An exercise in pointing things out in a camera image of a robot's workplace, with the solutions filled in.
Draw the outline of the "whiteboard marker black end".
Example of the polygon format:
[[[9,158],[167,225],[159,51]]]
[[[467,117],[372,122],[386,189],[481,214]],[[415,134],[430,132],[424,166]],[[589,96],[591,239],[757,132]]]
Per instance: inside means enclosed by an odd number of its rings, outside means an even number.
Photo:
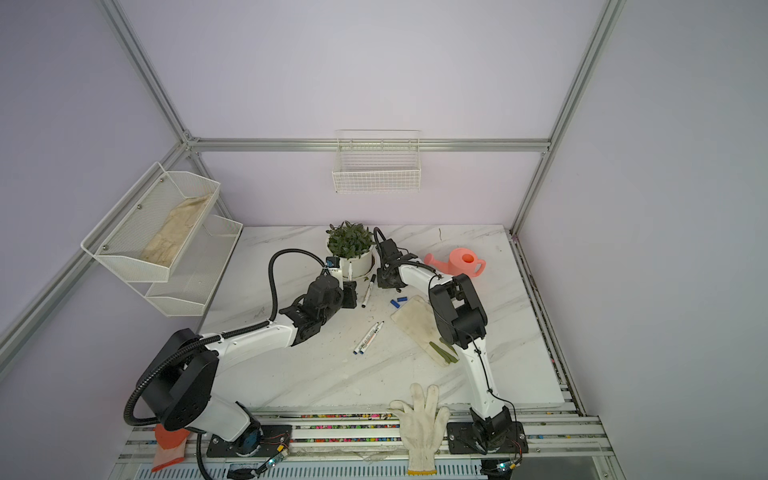
[[[376,276],[377,276],[376,274],[373,274],[371,276],[371,279],[370,279],[370,281],[369,281],[369,283],[367,285],[367,288],[365,290],[363,301],[361,302],[361,308],[363,308],[363,309],[367,308],[367,305],[368,305],[368,303],[370,301],[370,297],[371,297],[373,288],[376,286]]]

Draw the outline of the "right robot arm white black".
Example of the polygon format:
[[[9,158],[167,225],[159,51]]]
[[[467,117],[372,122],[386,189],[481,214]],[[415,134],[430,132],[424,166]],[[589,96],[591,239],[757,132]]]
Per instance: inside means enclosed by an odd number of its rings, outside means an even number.
[[[473,433],[477,441],[497,441],[513,429],[515,408],[497,395],[486,348],[488,317],[467,270],[435,264],[399,247],[394,239],[373,230],[379,257],[378,286],[413,287],[426,295],[437,332],[460,354],[471,382]]]

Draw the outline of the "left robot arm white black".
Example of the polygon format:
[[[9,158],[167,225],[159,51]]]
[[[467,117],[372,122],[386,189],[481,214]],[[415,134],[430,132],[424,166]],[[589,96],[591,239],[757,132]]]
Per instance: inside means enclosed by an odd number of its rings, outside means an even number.
[[[136,384],[125,417],[134,426],[160,424],[173,432],[207,432],[232,446],[239,456],[256,452],[265,434],[261,423],[237,401],[214,393],[217,376],[248,359],[297,346],[317,335],[341,309],[357,306],[357,283],[328,273],[318,276],[305,294],[263,321],[207,337],[179,330],[165,343]],[[153,412],[144,421],[134,415],[137,400]]]

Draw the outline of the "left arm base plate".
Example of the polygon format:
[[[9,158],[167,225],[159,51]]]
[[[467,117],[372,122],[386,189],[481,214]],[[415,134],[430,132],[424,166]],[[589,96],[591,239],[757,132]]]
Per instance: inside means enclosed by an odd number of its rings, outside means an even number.
[[[280,448],[287,449],[293,433],[290,425],[262,425],[234,442],[224,441],[214,435],[206,450],[209,458],[256,457],[269,458]]]

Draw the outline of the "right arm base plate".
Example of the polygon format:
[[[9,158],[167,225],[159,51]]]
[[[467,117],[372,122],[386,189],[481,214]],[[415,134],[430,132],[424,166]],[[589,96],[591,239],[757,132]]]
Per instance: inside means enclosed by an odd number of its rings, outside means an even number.
[[[482,431],[473,422],[447,424],[448,449],[451,454],[527,454],[528,440],[520,422]]]

